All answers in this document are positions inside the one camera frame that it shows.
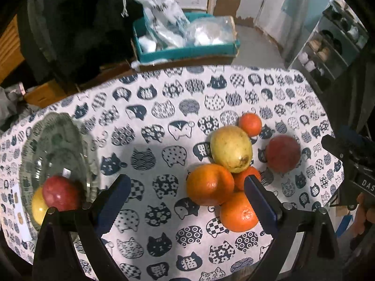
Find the right hand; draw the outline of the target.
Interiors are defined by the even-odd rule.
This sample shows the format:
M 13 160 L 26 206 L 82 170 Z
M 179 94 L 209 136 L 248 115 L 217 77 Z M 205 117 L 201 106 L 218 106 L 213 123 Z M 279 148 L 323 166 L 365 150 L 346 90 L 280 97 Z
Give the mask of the right hand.
M 375 224 L 374 207 L 365 206 L 365 194 L 360 193 L 357 197 L 359 206 L 356 211 L 354 222 L 350 228 L 353 238 L 365 232 L 365 222 Z

